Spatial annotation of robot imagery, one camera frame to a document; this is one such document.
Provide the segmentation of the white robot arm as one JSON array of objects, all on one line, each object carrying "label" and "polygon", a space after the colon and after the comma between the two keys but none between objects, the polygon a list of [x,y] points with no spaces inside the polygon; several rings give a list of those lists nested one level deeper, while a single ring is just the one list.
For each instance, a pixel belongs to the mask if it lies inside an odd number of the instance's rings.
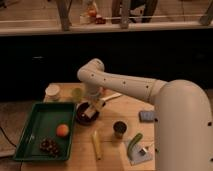
[{"label": "white robot arm", "polygon": [[106,73],[97,58],[77,77],[91,100],[104,87],[154,106],[156,171],[213,171],[213,112],[197,84]]}]

